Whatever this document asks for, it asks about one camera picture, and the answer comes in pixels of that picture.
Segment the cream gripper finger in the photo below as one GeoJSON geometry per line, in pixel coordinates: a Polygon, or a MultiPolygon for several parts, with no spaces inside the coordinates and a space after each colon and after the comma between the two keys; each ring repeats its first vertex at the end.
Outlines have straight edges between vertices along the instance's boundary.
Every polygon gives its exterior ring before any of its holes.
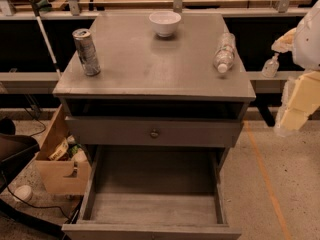
{"type": "Polygon", "coordinates": [[[297,133],[320,108],[320,72],[305,71],[298,78],[290,77],[284,85],[281,102],[274,132],[287,137],[297,133]]]}
{"type": "Polygon", "coordinates": [[[271,49],[278,53],[286,53],[288,51],[291,51],[295,33],[295,28],[287,31],[284,35],[274,41],[274,43],[271,45],[271,49]]]}

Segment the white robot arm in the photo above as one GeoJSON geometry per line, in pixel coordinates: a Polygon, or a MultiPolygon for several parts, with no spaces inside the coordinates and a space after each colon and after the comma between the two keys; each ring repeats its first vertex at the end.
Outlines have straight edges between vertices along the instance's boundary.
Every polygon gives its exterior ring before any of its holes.
{"type": "Polygon", "coordinates": [[[291,51],[293,62],[304,69],[298,78],[289,78],[283,89],[274,131],[285,137],[298,132],[320,107],[320,1],[271,49],[279,53],[291,51]]]}

